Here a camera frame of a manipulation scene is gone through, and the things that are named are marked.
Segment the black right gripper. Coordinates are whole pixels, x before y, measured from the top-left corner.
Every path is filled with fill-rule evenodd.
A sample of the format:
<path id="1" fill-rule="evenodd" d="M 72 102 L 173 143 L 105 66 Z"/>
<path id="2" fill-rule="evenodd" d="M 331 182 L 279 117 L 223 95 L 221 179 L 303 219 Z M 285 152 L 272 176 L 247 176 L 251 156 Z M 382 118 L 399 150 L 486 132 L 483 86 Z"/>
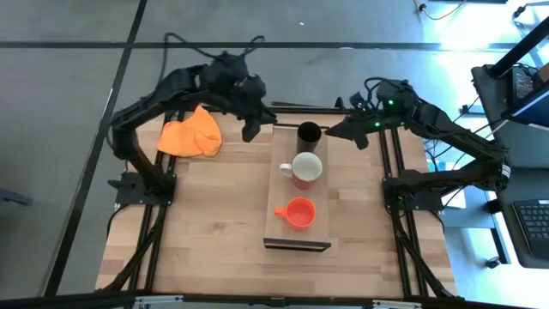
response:
<path id="1" fill-rule="evenodd" d="M 359 150 L 369 146 L 365 132 L 377 132 L 384 129 L 402 126 L 402 109 L 395 102 L 384 102 L 382 109 L 374 110 L 366 107 L 355 111 L 358 122 L 351 116 L 346 116 L 338 124 L 329 127 L 325 134 L 338 138 L 352 138 Z"/>

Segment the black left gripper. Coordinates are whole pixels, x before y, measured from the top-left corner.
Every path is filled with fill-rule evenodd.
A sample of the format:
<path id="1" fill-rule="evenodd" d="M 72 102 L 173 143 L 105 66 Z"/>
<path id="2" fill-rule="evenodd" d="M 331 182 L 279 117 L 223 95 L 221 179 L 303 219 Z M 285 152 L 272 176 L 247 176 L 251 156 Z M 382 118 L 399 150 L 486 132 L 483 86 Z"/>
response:
<path id="1" fill-rule="evenodd" d="M 259 75 L 247 76 L 232 87 L 233 109 L 237 116 L 245 118 L 241 130 L 242 140 L 251 142 L 265 124 L 276 124 L 277 116 L 263 103 L 266 86 Z"/>

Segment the tall black tumbler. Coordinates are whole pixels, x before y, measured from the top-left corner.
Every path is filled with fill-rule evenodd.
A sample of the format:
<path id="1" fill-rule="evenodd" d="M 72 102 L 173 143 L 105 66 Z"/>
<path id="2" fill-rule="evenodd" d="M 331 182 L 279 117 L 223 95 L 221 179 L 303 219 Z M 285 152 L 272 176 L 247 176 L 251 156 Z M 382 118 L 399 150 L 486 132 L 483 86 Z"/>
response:
<path id="1" fill-rule="evenodd" d="M 313 153 L 322 136 L 320 126 L 314 122 L 303 122 L 297 130 L 297 153 Z"/>

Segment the red mug white inside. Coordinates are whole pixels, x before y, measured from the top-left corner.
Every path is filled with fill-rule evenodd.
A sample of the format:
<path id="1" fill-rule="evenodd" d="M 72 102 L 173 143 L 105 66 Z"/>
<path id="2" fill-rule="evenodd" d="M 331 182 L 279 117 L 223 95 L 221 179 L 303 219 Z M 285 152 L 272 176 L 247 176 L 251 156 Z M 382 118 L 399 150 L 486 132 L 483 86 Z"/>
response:
<path id="1" fill-rule="evenodd" d="M 300 190 L 309 190 L 322 176 L 323 163 L 311 152 L 297 154 L 291 163 L 279 165 L 279 171 Z"/>

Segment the small orange plastic cup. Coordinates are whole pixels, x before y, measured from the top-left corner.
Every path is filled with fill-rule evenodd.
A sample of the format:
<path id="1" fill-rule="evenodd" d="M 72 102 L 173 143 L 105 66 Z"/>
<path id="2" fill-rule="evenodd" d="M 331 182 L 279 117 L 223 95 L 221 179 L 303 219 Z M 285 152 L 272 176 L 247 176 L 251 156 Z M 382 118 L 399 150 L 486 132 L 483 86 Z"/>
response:
<path id="1" fill-rule="evenodd" d="M 306 229 L 316 219 L 316 205 L 308 198 L 295 197 L 285 207 L 275 208 L 274 214 L 294 229 Z"/>

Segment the black floor bar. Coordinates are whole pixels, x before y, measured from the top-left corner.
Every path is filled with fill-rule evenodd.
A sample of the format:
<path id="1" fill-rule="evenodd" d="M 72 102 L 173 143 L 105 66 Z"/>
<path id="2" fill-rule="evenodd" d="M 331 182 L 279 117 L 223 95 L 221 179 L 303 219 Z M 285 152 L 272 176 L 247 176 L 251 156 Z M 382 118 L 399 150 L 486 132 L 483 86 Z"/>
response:
<path id="1" fill-rule="evenodd" d="M 340 109 L 339 107 L 335 106 L 316 106 L 316 105 L 307 105 L 307 104 L 300 104 L 300 103 L 292 103 L 292 102 L 284 102 L 284 101 L 271 101 L 271 106 L 284 106 L 284 107 L 304 107 L 304 108 L 316 108 L 316 109 Z"/>

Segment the orange cloth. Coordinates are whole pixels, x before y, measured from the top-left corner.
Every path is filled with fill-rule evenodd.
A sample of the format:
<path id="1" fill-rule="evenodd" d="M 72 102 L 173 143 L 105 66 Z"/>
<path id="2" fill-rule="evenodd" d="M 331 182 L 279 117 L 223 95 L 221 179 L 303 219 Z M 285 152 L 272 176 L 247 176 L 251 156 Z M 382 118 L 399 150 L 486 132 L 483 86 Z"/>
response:
<path id="1" fill-rule="evenodd" d="M 220 128 L 202 106 L 183 121 L 166 123 L 160 134 L 157 149 L 178 157 L 216 156 L 222 144 Z"/>

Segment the wooden tray board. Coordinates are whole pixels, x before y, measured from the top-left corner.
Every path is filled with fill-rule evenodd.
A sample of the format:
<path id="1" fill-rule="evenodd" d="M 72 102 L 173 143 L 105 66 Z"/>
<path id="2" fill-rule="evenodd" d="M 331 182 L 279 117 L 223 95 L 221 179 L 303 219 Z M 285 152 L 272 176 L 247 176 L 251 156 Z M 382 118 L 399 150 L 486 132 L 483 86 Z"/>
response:
<path id="1" fill-rule="evenodd" d="M 314 150 L 323 164 L 319 180 L 308 190 L 295 187 L 291 179 L 280 172 L 281 164 L 290 163 L 297 155 L 296 127 L 275 126 L 268 183 L 268 206 L 263 243 L 273 248 L 299 248 L 306 251 L 324 251 L 331 247 L 329 239 L 328 144 L 323 137 Z M 292 227 L 287 219 L 275 214 L 296 197 L 311 200 L 316 208 L 316 219 L 309 227 Z"/>

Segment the grey side table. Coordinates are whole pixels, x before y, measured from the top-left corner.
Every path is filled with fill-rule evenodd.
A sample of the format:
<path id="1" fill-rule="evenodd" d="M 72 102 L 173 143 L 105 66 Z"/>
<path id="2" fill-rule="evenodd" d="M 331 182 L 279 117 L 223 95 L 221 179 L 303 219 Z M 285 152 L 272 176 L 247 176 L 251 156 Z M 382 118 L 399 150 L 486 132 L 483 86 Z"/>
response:
<path id="1" fill-rule="evenodd" d="M 508 160 L 513 167 L 549 169 L 549 130 L 541 130 L 501 118 L 508 108 L 507 81 L 494 79 L 484 67 L 471 69 L 473 84 L 480 96 L 495 140 L 508 149 Z"/>

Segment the black rig beam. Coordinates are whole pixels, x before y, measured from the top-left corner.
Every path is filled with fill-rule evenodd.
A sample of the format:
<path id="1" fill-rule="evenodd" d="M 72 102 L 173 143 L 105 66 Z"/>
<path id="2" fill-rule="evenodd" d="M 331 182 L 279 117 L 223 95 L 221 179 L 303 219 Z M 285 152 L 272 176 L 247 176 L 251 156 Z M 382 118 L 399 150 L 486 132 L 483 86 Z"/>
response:
<path id="1" fill-rule="evenodd" d="M 401 299 L 231 296 L 206 294 L 154 294 L 146 290 L 106 291 L 0 300 L 0 309 L 114 309 L 171 303 L 245 304 L 284 308 L 289 306 L 358 306 L 362 309 L 533 309 L 464 300 L 412 295 Z"/>

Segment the black diagonal pole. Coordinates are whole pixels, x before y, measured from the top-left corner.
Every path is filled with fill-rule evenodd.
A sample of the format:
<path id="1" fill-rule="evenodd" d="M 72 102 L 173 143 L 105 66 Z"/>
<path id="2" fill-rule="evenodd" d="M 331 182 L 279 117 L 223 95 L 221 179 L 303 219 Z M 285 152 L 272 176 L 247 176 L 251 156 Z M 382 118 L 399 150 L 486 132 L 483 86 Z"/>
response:
<path id="1" fill-rule="evenodd" d="M 522 57 L 533 50 L 545 37 L 549 35 L 549 16 L 536 26 L 530 33 L 521 39 L 510 51 L 508 51 L 493 66 L 486 69 L 486 73 L 492 78 L 504 75 Z"/>

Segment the black keyboard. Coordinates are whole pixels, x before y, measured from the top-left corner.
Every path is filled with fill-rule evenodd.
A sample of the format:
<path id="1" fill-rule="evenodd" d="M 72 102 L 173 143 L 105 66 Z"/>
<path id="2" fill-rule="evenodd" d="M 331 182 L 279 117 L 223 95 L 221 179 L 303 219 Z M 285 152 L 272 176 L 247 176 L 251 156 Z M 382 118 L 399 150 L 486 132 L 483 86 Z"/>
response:
<path id="1" fill-rule="evenodd" d="M 549 260 L 549 200 L 516 201 L 512 209 L 531 255 Z"/>

